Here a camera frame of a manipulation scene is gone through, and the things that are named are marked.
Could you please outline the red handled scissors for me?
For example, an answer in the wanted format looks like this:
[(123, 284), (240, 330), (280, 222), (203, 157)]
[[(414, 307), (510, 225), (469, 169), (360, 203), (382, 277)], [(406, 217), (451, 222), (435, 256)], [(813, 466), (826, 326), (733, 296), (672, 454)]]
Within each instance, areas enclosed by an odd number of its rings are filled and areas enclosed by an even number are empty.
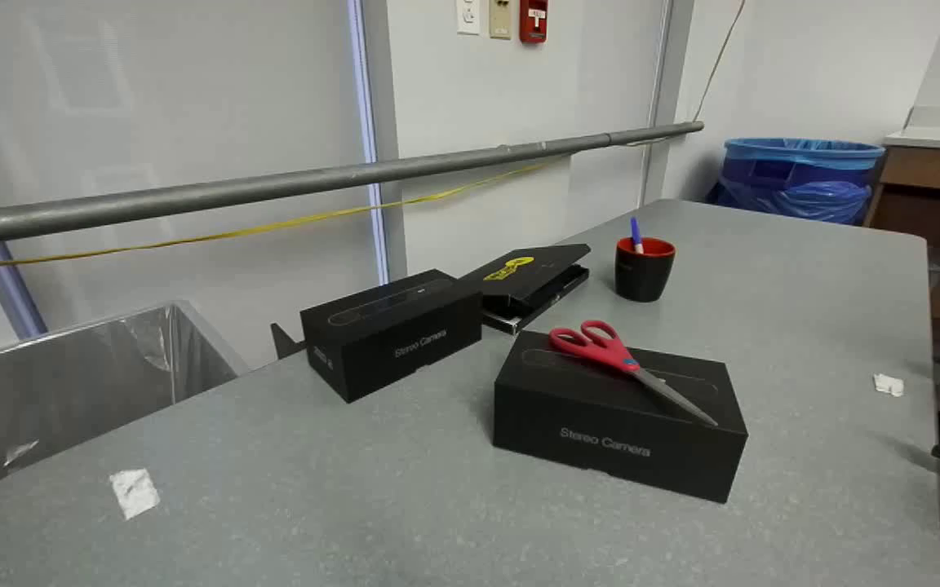
[(638, 377), (642, 388), (655, 391), (663, 400), (677, 404), (682, 414), (715, 427), (715, 417), (701, 412), (695, 400), (680, 394), (672, 383), (645, 372), (638, 355), (624, 346), (621, 333), (603, 320), (583, 320), (577, 330), (559, 326), (547, 333), (547, 343), (559, 351), (569, 351), (583, 362), (598, 362), (609, 372)]

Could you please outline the black box under scissors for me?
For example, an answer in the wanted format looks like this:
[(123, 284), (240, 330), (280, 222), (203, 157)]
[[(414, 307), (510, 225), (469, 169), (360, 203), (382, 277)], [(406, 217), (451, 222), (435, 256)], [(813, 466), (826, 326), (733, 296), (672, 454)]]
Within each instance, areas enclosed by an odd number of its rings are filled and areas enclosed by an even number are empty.
[(747, 422), (726, 362), (638, 350), (638, 362), (715, 417), (682, 414), (639, 380), (522, 333), (492, 383), (492, 442), (552, 463), (726, 501)]

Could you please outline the grey metal rail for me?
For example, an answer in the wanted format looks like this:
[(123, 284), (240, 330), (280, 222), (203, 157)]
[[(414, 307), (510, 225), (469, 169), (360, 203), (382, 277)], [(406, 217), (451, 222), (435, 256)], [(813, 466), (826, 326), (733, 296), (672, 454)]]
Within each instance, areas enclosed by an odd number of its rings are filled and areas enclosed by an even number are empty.
[(78, 232), (97, 225), (142, 222), (160, 216), (210, 212), (227, 204), (256, 204), (270, 197), (312, 195), (331, 188), (352, 188), (368, 181), (420, 180), (437, 174), (465, 174), (483, 166), (528, 163), (547, 157), (570, 157), (580, 149), (606, 149), (627, 144), (648, 144), (666, 138), (698, 134), (701, 119), (677, 119), (658, 126), (601, 131), (577, 138), (552, 138), (528, 144), (502, 144), (483, 149), (429, 153), (382, 163), (348, 163), (296, 174), (268, 174), (218, 181), (188, 181), (136, 191), (82, 195), (63, 203), (6, 204), (0, 208), (0, 241), (40, 237), (54, 232)]

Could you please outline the white tape scrap right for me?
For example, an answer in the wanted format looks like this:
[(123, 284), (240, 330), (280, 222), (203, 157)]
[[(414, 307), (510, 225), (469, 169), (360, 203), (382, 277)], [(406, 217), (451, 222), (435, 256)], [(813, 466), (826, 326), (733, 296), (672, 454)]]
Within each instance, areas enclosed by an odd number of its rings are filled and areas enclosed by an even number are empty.
[(890, 394), (890, 396), (903, 396), (903, 380), (894, 375), (875, 375), (875, 391)]

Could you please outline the grey plastic lined bin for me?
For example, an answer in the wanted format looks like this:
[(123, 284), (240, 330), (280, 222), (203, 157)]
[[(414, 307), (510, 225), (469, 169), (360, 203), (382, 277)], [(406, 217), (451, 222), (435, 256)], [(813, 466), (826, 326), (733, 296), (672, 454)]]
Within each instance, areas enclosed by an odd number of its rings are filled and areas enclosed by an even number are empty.
[(0, 350), (0, 480), (203, 394), (240, 358), (187, 303)]

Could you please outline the white tape patch left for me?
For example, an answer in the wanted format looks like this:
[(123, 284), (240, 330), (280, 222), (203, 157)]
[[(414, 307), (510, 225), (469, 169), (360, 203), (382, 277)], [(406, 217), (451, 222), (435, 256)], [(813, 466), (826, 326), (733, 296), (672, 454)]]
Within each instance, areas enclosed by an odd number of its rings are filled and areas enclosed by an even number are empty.
[(148, 470), (117, 470), (110, 472), (110, 493), (123, 519), (136, 519), (160, 504), (160, 493)]

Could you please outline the white wall switch plate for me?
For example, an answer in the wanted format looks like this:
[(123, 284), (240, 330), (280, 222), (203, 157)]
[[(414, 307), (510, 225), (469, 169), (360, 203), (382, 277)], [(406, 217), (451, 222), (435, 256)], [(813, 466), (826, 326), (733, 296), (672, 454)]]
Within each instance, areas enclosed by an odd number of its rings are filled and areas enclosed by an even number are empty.
[(483, 0), (457, 0), (457, 32), (459, 35), (483, 32)]

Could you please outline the flat black box yellow logo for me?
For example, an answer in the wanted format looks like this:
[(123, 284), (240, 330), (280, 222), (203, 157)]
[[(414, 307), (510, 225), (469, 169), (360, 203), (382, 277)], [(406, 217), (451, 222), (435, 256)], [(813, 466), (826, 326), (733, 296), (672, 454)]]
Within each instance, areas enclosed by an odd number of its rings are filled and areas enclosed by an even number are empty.
[(583, 253), (589, 243), (516, 247), (465, 275), (465, 284), (483, 296), (490, 326), (520, 333), (589, 281)]

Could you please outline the black mug red interior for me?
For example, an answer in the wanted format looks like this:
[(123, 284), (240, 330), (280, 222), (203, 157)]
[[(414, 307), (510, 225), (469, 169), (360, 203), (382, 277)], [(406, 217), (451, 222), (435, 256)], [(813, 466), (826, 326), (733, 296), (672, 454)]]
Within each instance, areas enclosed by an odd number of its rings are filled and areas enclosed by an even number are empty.
[(666, 281), (672, 275), (677, 243), (663, 237), (621, 237), (618, 241), (618, 262), (612, 262), (612, 281), (618, 293), (627, 301), (654, 303), (663, 296)]

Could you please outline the blue marker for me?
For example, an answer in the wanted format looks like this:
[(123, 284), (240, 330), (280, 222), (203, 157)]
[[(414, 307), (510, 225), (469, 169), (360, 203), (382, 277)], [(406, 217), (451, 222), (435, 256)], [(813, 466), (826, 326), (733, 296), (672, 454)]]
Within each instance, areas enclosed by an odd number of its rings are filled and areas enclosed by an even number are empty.
[(645, 251), (645, 247), (642, 247), (642, 227), (639, 227), (639, 217), (638, 217), (638, 216), (630, 217), (630, 241), (633, 241), (633, 251), (638, 251), (638, 253)]

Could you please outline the blue lined trash bin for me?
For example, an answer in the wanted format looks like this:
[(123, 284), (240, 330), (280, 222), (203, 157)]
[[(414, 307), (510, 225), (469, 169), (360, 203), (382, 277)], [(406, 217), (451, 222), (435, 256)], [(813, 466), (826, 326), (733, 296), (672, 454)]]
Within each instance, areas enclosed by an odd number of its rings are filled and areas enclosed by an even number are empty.
[(859, 225), (880, 157), (878, 144), (856, 141), (731, 138), (707, 197), (729, 208)]

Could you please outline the beige wall plate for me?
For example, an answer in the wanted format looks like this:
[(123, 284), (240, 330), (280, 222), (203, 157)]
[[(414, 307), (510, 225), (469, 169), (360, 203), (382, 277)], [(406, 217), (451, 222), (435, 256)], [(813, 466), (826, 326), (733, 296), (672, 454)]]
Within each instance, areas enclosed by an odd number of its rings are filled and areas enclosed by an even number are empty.
[(490, 40), (511, 40), (511, 0), (490, 0)]

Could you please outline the red fire alarm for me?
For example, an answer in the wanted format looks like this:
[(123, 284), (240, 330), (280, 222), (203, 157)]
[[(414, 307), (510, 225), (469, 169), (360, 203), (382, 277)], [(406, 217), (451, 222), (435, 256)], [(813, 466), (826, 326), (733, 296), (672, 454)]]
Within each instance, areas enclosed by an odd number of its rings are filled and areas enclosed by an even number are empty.
[(520, 0), (520, 42), (541, 46), (547, 35), (547, 0)]

